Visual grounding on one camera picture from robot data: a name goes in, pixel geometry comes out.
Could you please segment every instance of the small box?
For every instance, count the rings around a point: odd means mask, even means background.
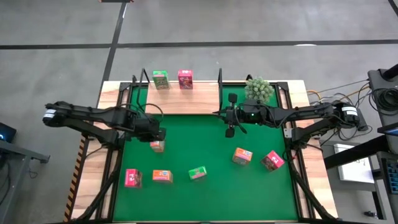
[[[169,78],[167,71],[154,71],[152,79],[154,80],[156,89],[158,90],[168,90],[170,88]]]
[[[266,157],[261,160],[261,163],[265,165],[270,171],[280,168],[285,161],[276,154],[276,152],[271,151]]]
[[[232,161],[237,164],[246,165],[251,161],[252,155],[252,152],[237,147],[234,156],[232,157]]]
[[[192,169],[192,170],[188,171],[188,174],[189,174],[189,178],[191,178],[191,180],[197,180],[197,179],[203,178],[204,176],[207,175],[206,167],[201,166],[196,169]]]
[[[150,142],[150,147],[154,152],[164,152],[165,141],[153,141]]]
[[[152,180],[158,182],[172,183],[173,174],[169,170],[154,170]]]
[[[124,180],[125,187],[142,187],[142,172],[137,169],[126,169],[126,179]]]
[[[181,90],[193,89],[193,71],[192,70],[179,70],[178,71],[178,82]]]

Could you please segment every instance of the gray concrete floor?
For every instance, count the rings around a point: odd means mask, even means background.
[[[0,0],[0,45],[110,43],[120,6]],[[356,39],[398,39],[398,17],[387,0],[136,0],[127,7],[119,43]],[[80,134],[44,126],[44,104],[95,106],[108,52],[0,50],[0,121],[18,129],[16,144],[51,154],[47,165],[32,163],[39,175],[25,178],[14,223],[62,221]],[[130,80],[145,67],[166,69],[171,79],[178,69],[190,68],[195,79],[208,80],[222,67],[224,79],[250,73],[304,80],[307,89],[322,90],[363,80],[368,70],[389,68],[397,58],[398,45],[118,49],[109,79]],[[337,91],[351,93],[361,85]],[[381,125],[367,101],[361,109],[369,125]],[[375,136],[373,131],[352,141]],[[334,190],[333,196],[340,218],[377,222],[361,214],[374,210],[370,193]]]

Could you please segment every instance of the white label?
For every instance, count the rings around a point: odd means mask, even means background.
[[[55,113],[56,110],[52,110],[52,109],[48,109],[47,111],[45,111],[45,113]]]
[[[341,109],[342,111],[355,111],[356,112],[356,108],[353,106],[345,106]]]
[[[357,112],[355,112],[355,111],[347,111],[346,113],[347,113],[347,115],[355,115],[355,116],[358,116]]]
[[[54,114],[44,114],[43,118],[53,118]]]

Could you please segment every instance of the green succulent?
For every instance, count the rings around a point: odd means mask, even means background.
[[[244,90],[246,98],[260,100],[262,103],[267,103],[274,94],[274,88],[261,77],[247,80]]]

